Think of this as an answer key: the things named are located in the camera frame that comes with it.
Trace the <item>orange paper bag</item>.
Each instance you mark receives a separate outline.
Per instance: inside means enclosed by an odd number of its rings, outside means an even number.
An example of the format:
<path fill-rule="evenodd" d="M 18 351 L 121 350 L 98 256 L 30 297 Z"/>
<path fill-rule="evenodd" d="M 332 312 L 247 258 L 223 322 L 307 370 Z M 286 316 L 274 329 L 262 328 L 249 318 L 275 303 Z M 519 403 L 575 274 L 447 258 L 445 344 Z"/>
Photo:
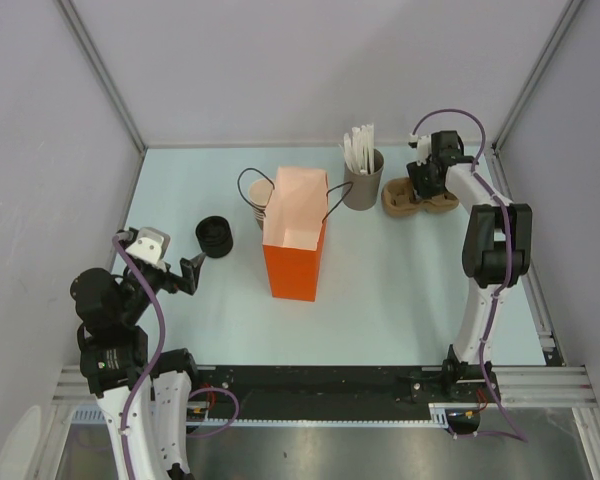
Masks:
<path fill-rule="evenodd" d="M 324 169 L 281 166 L 268 203 L 257 208 L 263 215 L 262 248 L 271 295 L 275 298 L 316 300 L 327 219 L 336 209 L 329 194 L 353 183 L 331 187 Z"/>

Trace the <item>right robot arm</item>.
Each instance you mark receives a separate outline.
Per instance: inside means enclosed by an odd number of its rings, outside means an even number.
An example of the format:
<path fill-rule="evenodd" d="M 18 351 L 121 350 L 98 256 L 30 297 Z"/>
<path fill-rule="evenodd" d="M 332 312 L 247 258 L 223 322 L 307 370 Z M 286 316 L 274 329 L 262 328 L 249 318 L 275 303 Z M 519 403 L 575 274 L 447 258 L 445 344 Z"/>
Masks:
<path fill-rule="evenodd" d="M 409 379 L 414 402 L 464 401 L 477 387 L 490 387 L 491 346 L 498 310 L 509 290 L 530 267 L 532 209 L 497 192 L 464 153 L 455 131 L 419 136 L 409 146 L 416 160 L 407 165 L 417 207 L 446 213 L 462 205 L 469 222 L 462 267 L 469 280 L 463 321 L 441 371 Z"/>

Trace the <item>brown cardboard cup carrier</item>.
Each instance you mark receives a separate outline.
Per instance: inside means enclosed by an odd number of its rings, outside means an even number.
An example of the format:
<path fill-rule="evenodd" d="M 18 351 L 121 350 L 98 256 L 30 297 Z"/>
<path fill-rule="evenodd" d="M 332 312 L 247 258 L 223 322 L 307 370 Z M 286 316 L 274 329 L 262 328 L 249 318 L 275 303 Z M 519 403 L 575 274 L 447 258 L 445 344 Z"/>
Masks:
<path fill-rule="evenodd" d="M 411 179 L 408 177 L 397 178 L 389 181 L 382 192 L 384 197 L 408 196 L 412 200 L 421 199 L 414 191 Z"/>

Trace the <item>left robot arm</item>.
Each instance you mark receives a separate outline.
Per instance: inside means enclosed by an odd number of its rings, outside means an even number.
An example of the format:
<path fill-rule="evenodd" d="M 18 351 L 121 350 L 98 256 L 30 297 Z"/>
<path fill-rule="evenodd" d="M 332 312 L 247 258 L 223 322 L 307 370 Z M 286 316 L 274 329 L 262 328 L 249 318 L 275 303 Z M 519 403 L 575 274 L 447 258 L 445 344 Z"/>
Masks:
<path fill-rule="evenodd" d="M 180 274 L 136 260 L 121 275 L 91 268 L 74 279 L 70 294 L 81 320 L 80 372 L 95 396 L 121 479 L 190 479 L 186 459 L 188 399 L 201 387 L 191 353 L 176 349 L 151 361 L 138 321 L 150 304 L 135 275 L 153 292 L 192 295 L 204 255 L 181 259 Z"/>

